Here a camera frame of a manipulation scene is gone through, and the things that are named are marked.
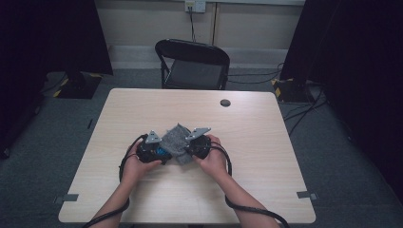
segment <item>gray carpet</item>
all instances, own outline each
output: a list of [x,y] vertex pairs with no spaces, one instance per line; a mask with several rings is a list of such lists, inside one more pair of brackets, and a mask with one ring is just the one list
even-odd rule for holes
[[[230,74],[273,71],[231,69]],[[49,74],[45,88],[62,76]],[[261,82],[269,77],[231,76],[227,89],[273,91],[270,82],[233,83]],[[61,204],[53,202],[67,193],[109,90],[158,88],[160,84],[158,69],[119,69],[114,76],[104,77],[92,100],[52,98],[56,88],[46,92],[40,113],[14,143],[10,158],[0,161],[0,227],[80,227],[61,223]],[[313,86],[312,92],[317,96],[319,87]],[[318,103],[325,100],[322,95]],[[283,116],[308,108],[300,104],[279,106]],[[286,122],[288,130],[297,119]],[[317,220],[291,227],[403,227],[401,204],[373,164],[348,140],[344,123],[332,108],[323,105],[308,113],[296,127],[291,142],[308,190],[319,196],[313,201]]]

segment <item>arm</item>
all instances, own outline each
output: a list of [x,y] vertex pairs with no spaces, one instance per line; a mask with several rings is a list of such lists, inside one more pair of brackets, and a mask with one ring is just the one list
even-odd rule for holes
[[[110,196],[110,198],[106,201],[104,206],[95,214],[95,218],[114,211],[118,208],[121,208],[125,205],[130,193],[136,187],[139,180],[146,174],[147,171],[161,164],[161,161],[153,161],[150,163],[142,163],[139,161],[137,156],[135,156],[137,146],[140,142],[137,142],[132,150],[129,152],[128,156],[130,156],[126,163],[125,169],[122,176],[122,181]],[[118,214],[114,217],[107,218],[99,223],[94,224],[92,227],[100,228],[100,227],[118,227],[119,222],[121,220],[121,214]]]
[[[220,143],[219,138],[212,135],[208,135],[208,137],[211,139],[212,144]],[[253,198],[239,184],[237,184],[237,182],[227,173],[225,157],[219,150],[212,149],[204,160],[195,156],[193,156],[193,159],[201,166],[204,173],[211,176],[214,181],[216,181],[227,198],[232,202],[238,205],[266,209],[257,199]],[[240,210],[234,211],[243,228],[279,227],[274,218]]]

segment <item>electronic device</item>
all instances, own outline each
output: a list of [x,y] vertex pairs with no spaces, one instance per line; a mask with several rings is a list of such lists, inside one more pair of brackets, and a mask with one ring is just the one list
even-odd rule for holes
[[172,155],[160,147],[162,139],[152,130],[148,135],[142,135],[142,143],[136,151],[136,155],[141,162],[149,163],[161,160],[162,164],[172,159]]
[[195,155],[200,159],[205,159],[211,148],[211,140],[204,134],[210,131],[210,127],[195,128],[185,139],[189,144],[184,149],[189,155]]

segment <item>black stand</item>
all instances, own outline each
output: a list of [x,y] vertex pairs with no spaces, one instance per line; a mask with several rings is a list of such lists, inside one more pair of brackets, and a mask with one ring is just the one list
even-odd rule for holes
[[293,79],[280,81],[272,80],[276,97],[284,103],[311,103],[314,97],[305,84],[298,84]]
[[66,79],[53,95],[55,98],[92,99],[102,77],[98,75],[82,74],[82,77]]

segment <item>crumpled gray material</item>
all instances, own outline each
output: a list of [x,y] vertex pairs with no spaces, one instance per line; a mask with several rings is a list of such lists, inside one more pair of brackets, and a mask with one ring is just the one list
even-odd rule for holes
[[189,144],[185,137],[189,136],[190,132],[186,127],[179,123],[162,137],[160,147],[174,157],[178,164],[184,165],[193,161],[184,148]]

